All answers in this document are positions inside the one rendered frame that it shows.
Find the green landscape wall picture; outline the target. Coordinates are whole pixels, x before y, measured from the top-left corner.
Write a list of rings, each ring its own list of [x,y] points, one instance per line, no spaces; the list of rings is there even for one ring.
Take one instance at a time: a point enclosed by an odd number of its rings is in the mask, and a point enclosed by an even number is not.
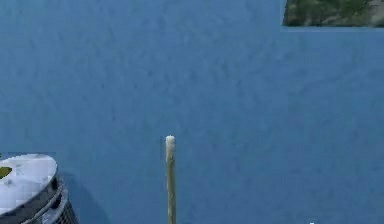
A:
[[[286,0],[282,24],[384,28],[384,0]]]

